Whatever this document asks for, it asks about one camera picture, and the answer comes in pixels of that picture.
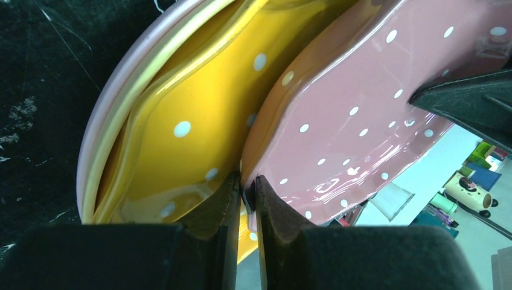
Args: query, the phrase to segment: glossy surface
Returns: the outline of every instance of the glossy surface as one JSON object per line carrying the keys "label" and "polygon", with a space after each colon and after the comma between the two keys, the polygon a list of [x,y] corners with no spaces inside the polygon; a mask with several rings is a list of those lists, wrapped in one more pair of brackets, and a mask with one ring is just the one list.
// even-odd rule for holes
{"label": "glossy surface", "polygon": [[208,19],[233,0],[186,0],[172,5],[137,39],[103,88],[82,140],[77,205],[92,220],[103,167],[135,100],[169,57]]}
{"label": "glossy surface", "polygon": [[273,87],[244,148],[245,186],[265,175],[316,224],[373,195],[452,125],[409,105],[411,94],[510,56],[512,4],[500,3],[358,2]]}
{"label": "glossy surface", "polygon": [[[101,181],[105,198],[94,222],[173,222],[212,194],[238,167],[280,73],[352,4],[247,0],[218,13],[135,104]],[[257,241],[246,228],[240,235],[243,258]]]}

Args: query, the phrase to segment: white scratch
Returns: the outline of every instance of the white scratch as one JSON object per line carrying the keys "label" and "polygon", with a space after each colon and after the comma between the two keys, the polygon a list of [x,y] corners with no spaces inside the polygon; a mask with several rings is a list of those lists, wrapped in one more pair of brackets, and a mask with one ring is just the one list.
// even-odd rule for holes
{"label": "white scratch", "polygon": [[155,3],[155,7],[156,7],[156,9],[157,9],[160,13],[163,13],[164,11],[162,10],[162,8],[160,8],[160,5],[158,5],[158,0],[153,0],[153,2]]}
{"label": "white scratch", "polygon": [[48,21],[51,21],[51,17],[44,10],[42,10],[41,8],[39,10],[41,10],[41,12],[46,16]]}
{"label": "white scratch", "polygon": [[7,248],[7,250],[10,250],[12,247],[14,247],[15,243],[12,243],[10,245],[5,245],[2,248]]}
{"label": "white scratch", "polygon": [[65,213],[67,213],[68,211],[69,211],[69,210],[64,211],[64,212],[62,212],[62,213],[59,213],[59,214],[58,214],[54,219],[52,219],[52,220],[51,220],[51,221],[49,221],[49,222],[53,222],[54,220],[56,220],[56,219],[60,218],[60,216],[61,216],[61,215],[63,215],[63,214],[65,214]]}
{"label": "white scratch", "polygon": [[36,167],[37,167],[37,166],[41,166],[41,165],[43,165],[43,164],[45,164],[45,163],[47,163],[47,162],[48,162],[48,160],[45,160],[45,161],[43,161],[43,162],[41,162],[41,163],[37,164],[37,165],[36,165]]}

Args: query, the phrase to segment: pink plate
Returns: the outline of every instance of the pink plate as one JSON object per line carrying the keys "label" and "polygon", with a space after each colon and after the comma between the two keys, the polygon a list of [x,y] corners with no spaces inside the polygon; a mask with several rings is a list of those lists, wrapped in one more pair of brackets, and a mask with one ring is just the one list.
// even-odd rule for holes
{"label": "pink plate", "polygon": [[82,139],[82,146],[80,148],[80,156],[78,157],[77,205],[80,215],[82,215],[86,180],[88,172],[91,170],[91,156],[95,154],[97,150],[95,147],[98,134],[103,126],[107,126],[104,122],[113,104],[118,98],[123,98],[123,95],[119,95],[122,87],[126,84],[127,80],[132,77],[133,72],[137,70],[138,66],[141,65],[144,57],[159,45],[164,35],[203,1],[204,0],[181,0],[167,9],[130,47],[130,50],[128,50],[121,59],[105,84],[92,110],[89,122],[87,123],[87,128],[85,129]]}
{"label": "pink plate", "polygon": [[316,224],[366,200],[452,125],[409,105],[410,96],[430,80],[499,69],[510,56],[511,15],[512,1],[358,2],[272,88],[243,151],[244,186],[264,175]]}

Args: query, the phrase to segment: black surface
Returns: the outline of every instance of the black surface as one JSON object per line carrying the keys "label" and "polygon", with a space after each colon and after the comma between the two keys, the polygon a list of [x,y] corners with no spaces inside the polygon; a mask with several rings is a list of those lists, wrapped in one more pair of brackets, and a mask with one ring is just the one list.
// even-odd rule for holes
{"label": "black surface", "polygon": [[58,225],[18,242],[0,289],[235,289],[240,174],[173,225]]}
{"label": "black surface", "polygon": [[[173,2],[158,0],[162,9]],[[153,0],[0,1],[0,259],[32,226],[78,222],[75,174],[89,114],[160,14]]]}
{"label": "black surface", "polygon": [[512,154],[512,69],[425,85],[409,102]]}

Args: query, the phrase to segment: dark countertop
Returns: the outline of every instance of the dark countertop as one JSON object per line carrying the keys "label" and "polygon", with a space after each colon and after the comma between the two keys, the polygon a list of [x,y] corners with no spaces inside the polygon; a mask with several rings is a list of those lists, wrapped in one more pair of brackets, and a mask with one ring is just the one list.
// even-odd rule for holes
{"label": "dark countertop", "polygon": [[89,114],[124,53],[172,3],[0,0],[0,260],[31,227],[80,222],[75,174]]}

